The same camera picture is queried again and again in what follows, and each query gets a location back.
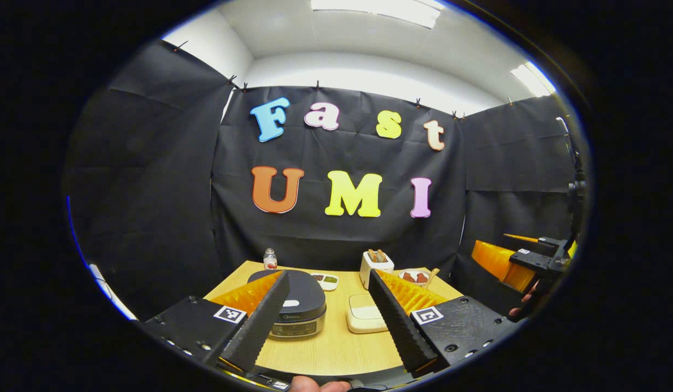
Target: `rice cooker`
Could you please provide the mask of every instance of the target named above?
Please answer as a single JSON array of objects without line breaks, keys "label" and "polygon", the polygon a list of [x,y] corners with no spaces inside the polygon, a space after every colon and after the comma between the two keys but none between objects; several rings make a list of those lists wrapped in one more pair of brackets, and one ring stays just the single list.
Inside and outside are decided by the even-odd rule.
[{"label": "rice cooker", "polygon": [[[307,272],[288,269],[279,271],[289,275],[290,291],[269,336],[300,338],[320,332],[327,313],[325,293],[320,284]],[[247,283],[277,272],[266,270],[253,273]]]}]

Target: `ceiling light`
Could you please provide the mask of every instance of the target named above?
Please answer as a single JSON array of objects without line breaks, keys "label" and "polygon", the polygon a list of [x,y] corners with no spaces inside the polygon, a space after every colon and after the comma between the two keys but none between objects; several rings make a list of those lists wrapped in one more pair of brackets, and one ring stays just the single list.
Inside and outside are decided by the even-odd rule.
[{"label": "ceiling light", "polygon": [[422,2],[416,0],[311,0],[311,5],[312,10],[315,11],[342,10],[372,13],[405,20],[427,29],[433,29],[442,8],[440,4],[431,0]]},{"label": "ceiling light", "polygon": [[552,83],[531,62],[527,62],[517,69],[511,70],[511,74],[525,84],[528,90],[535,94],[536,97],[548,96],[555,92]]}]

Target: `black curtain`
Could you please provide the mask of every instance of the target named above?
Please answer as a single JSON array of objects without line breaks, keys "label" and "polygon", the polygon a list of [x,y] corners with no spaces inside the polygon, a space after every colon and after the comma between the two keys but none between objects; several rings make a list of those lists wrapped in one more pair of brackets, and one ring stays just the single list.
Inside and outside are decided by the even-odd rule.
[{"label": "black curtain", "polygon": [[174,49],[152,43],[94,94],[63,172],[85,261],[141,320],[223,278],[210,171],[232,85]]},{"label": "black curtain", "polygon": [[471,257],[476,240],[502,244],[503,234],[570,236],[568,184],[575,174],[566,110],[552,96],[514,102],[461,121],[466,162],[466,218],[451,283],[501,314],[520,297]]},{"label": "black curtain", "polygon": [[[259,125],[252,108],[286,97],[284,133],[259,142]],[[339,127],[326,131],[305,124],[315,102],[340,109]],[[382,110],[401,115],[402,134],[378,136]],[[436,120],[444,129],[444,149],[429,146],[423,127]],[[458,120],[450,114],[393,97],[359,91],[311,87],[260,87],[236,91],[221,124],[213,164],[213,216],[216,243],[225,271],[245,260],[259,261],[265,248],[274,248],[279,266],[317,270],[357,271],[363,251],[381,248],[396,268],[438,267],[451,271],[458,251],[465,203],[465,169]],[[305,171],[299,181],[297,204],[286,213],[260,211],[252,201],[256,166],[274,167],[278,174],[271,196],[282,200],[286,178],[282,171]],[[327,173],[349,173],[354,186],[364,174],[382,176],[378,192],[381,216],[328,216],[332,182]],[[411,178],[431,179],[428,218],[412,218]]]}]

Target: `wooden table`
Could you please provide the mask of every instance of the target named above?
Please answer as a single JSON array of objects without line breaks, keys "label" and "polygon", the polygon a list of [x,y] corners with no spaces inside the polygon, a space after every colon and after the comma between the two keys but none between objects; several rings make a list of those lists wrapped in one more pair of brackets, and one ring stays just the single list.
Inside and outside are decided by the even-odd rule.
[{"label": "wooden table", "polygon": [[[245,285],[252,273],[263,269],[262,263],[245,261],[204,298],[215,298]],[[329,273],[339,277],[339,285],[334,291],[325,292],[327,313],[321,332],[305,338],[268,338],[256,360],[257,365],[303,375],[356,375],[402,365],[389,332],[384,330],[353,333],[348,329],[346,313],[349,309],[349,296],[368,292],[363,288],[357,271],[324,271],[284,266],[279,266],[279,269]],[[431,281],[429,290],[448,299],[462,296],[438,276]]]}]

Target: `white wall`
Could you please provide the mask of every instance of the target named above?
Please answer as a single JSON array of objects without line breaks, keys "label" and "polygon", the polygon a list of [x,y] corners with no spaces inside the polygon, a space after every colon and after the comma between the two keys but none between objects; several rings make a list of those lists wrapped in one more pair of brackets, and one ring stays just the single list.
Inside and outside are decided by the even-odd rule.
[{"label": "white wall", "polygon": [[234,79],[237,86],[245,82],[244,77],[254,61],[252,53],[218,10],[210,10],[190,20],[162,39],[177,46],[188,40],[182,46],[183,50],[225,77],[237,75]]},{"label": "white wall", "polygon": [[457,116],[504,102],[442,72],[401,60],[364,54],[299,53],[255,60],[247,87],[314,86],[366,91],[420,103]]}]

